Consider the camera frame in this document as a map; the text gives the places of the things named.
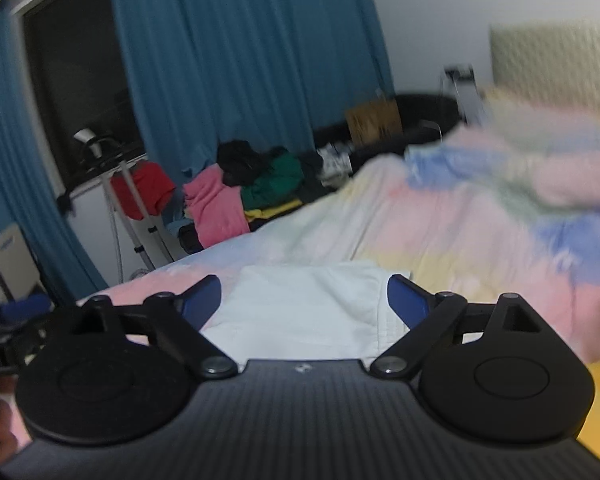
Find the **person left hand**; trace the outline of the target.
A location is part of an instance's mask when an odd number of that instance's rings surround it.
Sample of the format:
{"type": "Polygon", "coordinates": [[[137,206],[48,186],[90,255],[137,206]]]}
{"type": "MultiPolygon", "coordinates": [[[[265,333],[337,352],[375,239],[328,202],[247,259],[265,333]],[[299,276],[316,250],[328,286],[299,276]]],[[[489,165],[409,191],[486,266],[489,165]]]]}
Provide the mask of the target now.
{"type": "Polygon", "coordinates": [[[31,441],[20,413],[11,403],[0,399],[0,465],[31,441]]]}

